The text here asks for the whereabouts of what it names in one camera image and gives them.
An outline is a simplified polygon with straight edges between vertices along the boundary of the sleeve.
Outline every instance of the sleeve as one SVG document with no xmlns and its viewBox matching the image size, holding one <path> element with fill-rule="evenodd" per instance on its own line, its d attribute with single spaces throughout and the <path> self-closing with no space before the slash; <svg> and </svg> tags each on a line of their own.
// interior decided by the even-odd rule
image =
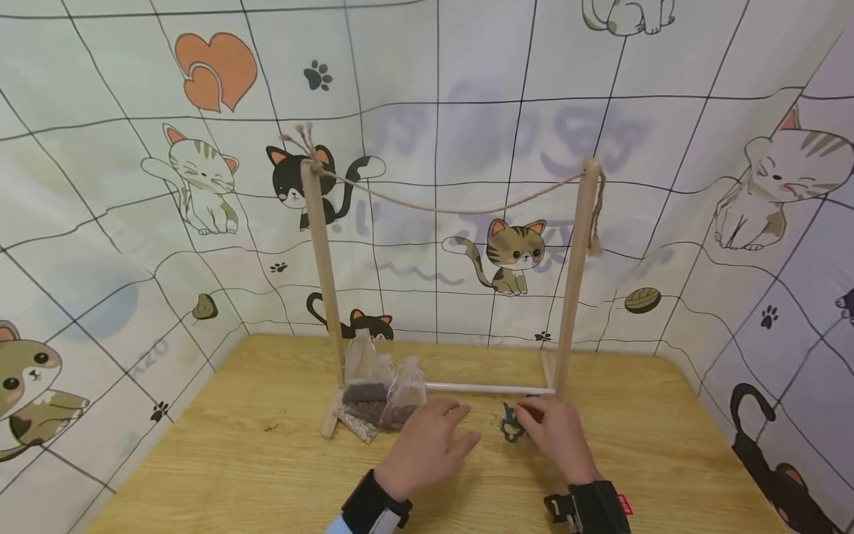
<svg viewBox="0 0 854 534">
<path fill-rule="evenodd" d="M 347 523 L 344 523 L 344 518 L 339 515 L 326 527 L 325 534 L 353 534 L 353 532 L 347 527 Z"/>
</svg>

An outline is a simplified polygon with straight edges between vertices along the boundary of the red label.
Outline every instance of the red label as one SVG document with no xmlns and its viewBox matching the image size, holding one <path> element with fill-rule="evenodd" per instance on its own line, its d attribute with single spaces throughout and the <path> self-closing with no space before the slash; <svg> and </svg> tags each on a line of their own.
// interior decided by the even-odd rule
<svg viewBox="0 0 854 534">
<path fill-rule="evenodd" d="M 629 506 L 629 501 L 626 500 L 625 495 L 623 495 L 622 493 L 617 494 L 617 498 L 620 500 L 620 504 L 623 505 L 623 513 L 625 513 L 626 515 L 631 515 L 632 513 L 634 513 L 632 512 L 632 507 Z"/>
</svg>

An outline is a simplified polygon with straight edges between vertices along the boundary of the cat tail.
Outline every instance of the cat tail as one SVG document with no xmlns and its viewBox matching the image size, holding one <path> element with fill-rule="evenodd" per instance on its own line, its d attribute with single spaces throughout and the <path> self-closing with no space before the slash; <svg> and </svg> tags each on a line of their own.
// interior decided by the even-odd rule
<svg viewBox="0 0 854 534">
<path fill-rule="evenodd" d="M 584 15 L 584 23 L 591 30 L 599 31 L 608 29 L 608 21 L 603 21 L 596 14 L 594 0 L 582 0 L 582 15 Z"/>
<path fill-rule="evenodd" d="M 187 195 L 187 190 L 184 188 L 184 179 L 181 175 L 172 168 L 171 165 L 163 160 L 158 160 L 155 157 L 147 157 L 143 159 L 139 166 L 148 174 L 166 181 L 178 189 L 178 205 L 181 212 L 181 217 L 187 220 L 187 210 L 189 209 L 190 198 Z"/>
<path fill-rule="evenodd" d="M 735 429 L 739 432 L 744 432 L 741 428 L 741 417 L 739 416 L 739 406 L 741 405 L 741 400 L 745 396 L 752 396 L 756 399 L 756 402 L 759 403 L 759 408 L 762 410 L 762 414 L 765 416 L 765 419 L 769 421 L 773 421 L 777 419 L 777 414 L 774 413 L 774 409 L 771 407 L 768 401 L 765 400 L 765 397 L 759 392 L 758 389 L 752 384 L 741 383 L 735 386 L 733 389 L 733 396 L 729 401 L 729 412 L 733 415 L 733 423 L 735 423 Z"/>
<path fill-rule="evenodd" d="M 310 313 L 311 315 L 314 315 L 314 319 L 320 321 L 320 323 L 323 326 L 329 327 L 329 325 L 326 324 L 326 319 L 324 319 L 323 316 L 321 316 L 319 313 L 317 313 L 314 310 L 314 301 L 321 301 L 322 302 L 323 301 L 323 295 L 321 295 L 320 293 L 315 291 L 314 293 L 312 293 L 311 295 L 308 296 L 308 299 L 306 300 L 306 308 L 308 309 L 308 313 Z"/>
<path fill-rule="evenodd" d="M 442 248 L 453 254 L 468 256 L 471 262 L 475 264 L 475 273 L 477 274 L 477 279 L 480 281 L 481 285 L 488 287 L 489 289 L 495 289 L 495 286 L 492 285 L 492 283 L 490 283 L 486 278 L 486 275 L 483 274 L 483 263 L 480 259 L 480 252 L 477 251 L 477 247 L 474 243 L 466 238 L 454 236 L 442 240 Z"/>
<path fill-rule="evenodd" d="M 363 178 L 376 178 L 385 174 L 385 161 L 376 156 L 362 156 L 347 169 L 346 178 L 351 182 L 358 182 Z M 336 219 L 341 219 L 350 211 L 350 200 L 353 198 L 353 186 L 344 184 L 344 200 L 341 202 L 341 209 L 335 214 Z"/>
</svg>

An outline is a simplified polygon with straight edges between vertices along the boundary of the wooden table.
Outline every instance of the wooden table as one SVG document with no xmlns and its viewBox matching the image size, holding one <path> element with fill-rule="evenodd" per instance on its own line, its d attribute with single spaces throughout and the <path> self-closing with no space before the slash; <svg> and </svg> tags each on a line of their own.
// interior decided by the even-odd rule
<svg viewBox="0 0 854 534">
<path fill-rule="evenodd" d="M 430 380 L 541 385 L 531 349 L 390 343 Z M 326 339 L 251 336 L 95 520 L 90 533 L 323 532 L 360 476 L 394 442 L 366 446 L 318 424 L 335 387 Z M 785 529 L 668 361 L 574 354 L 570 399 L 603 474 L 634 509 L 635 534 Z M 483 434 L 453 479 L 415 495 L 405 532 L 549 532 L 542 497 L 557 480 L 529 439 L 507 443 L 502 400 L 460 395 Z"/>
</svg>

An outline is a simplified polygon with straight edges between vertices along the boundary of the jute rope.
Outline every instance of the jute rope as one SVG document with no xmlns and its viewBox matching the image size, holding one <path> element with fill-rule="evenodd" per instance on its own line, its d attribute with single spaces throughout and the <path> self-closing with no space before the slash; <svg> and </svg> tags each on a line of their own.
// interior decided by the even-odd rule
<svg viewBox="0 0 854 534">
<path fill-rule="evenodd" d="M 570 182 L 573 182 L 573 181 L 581 178 L 584 175 L 583 173 L 579 173 L 579 174 L 576 174 L 575 176 L 572 176 L 570 178 L 564 178 L 564 179 L 560 180 L 559 182 L 556 182 L 552 185 L 549 185 L 548 187 L 542 189 L 541 191 L 537 191 L 536 193 L 533 193 L 531 195 L 523 197 L 523 198 L 521 198 L 515 202 L 510 202 L 509 204 L 505 204 L 505 205 L 499 206 L 497 208 L 472 209 L 472 210 L 464 210 L 464 211 L 455 210 L 455 209 L 432 208 L 430 206 L 423 206 L 423 205 L 407 202 L 405 200 L 400 200 L 398 198 L 389 197 L 387 195 L 384 195 L 383 193 L 369 190 L 367 187 L 365 187 L 361 184 L 358 184 L 356 182 L 353 182 L 353 180 L 346 179 L 342 176 L 338 176 L 335 173 L 330 173 L 329 171 L 327 171 L 324 168 L 323 162 L 318 158 L 317 152 L 314 149 L 314 141 L 312 140 L 312 123 L 307 122 L 305 125 L 298 124 L 298 125 L 296 125 L 296 131 L 300 134 L 300 138 L 302 139 L 302 143 L 300 143 L 298 140 L 292 138 L 290 135 L 288 135 L 286 133 L 282 135 L 282 140 L 283 141 L 290 141 L 291 143 L 300 147 L 300 149 L 306 153 L 306 156 L 308 156 L 312 161 L 312 170 L 314 171 L 314 173 L 318 177 L 329 176 L 331 178 L 336 179 L 339 182 L 343 182 L 344 184 L 352 185 L 356 189 L 362 190 L 362 191 L 369 193 L 375 197 L 384 198 L 385 200 L 387 200 L 389 202 L 393 202 L 395 204 L 400 204 L 401 206 L 406 206 L 407 208 L 419 209 L 421 211 L 428 211 L 428 212 L 435 213 L 435 214 L 480 215 L 480 214 L 492 214 L 495 212 L 504 211 L 506 209 L 515 208 L 516 206 L 519 206 L 519 205 L 524 204 L 528 201 L 534 200 L 537 197 L 541 197 L 550 191 L 554 191 L 554 190 L 558 189 L 561 185 L 569 184 Z M 603 200 L 603 195 L 605 193 L 605 182 L 607 182 L 607 177 L 605 176 L 605 171 L 602 170 L 602 167 L 600 167 L 599 192 L 598 192 L 598 195 L 596 197 L 596 205 L 594 206 L 594 209 L 593 209 L 593 220 L 592 220 L 592 224 L 590 227 L 590 242 L 589 242 L 589 246 L 588 246 L 588 251 L 589 251 L 590 255 L 602 254 L 602 244 L 599 241 L 599 215 L 602 211 L 602 200 Z"/>
</svg>

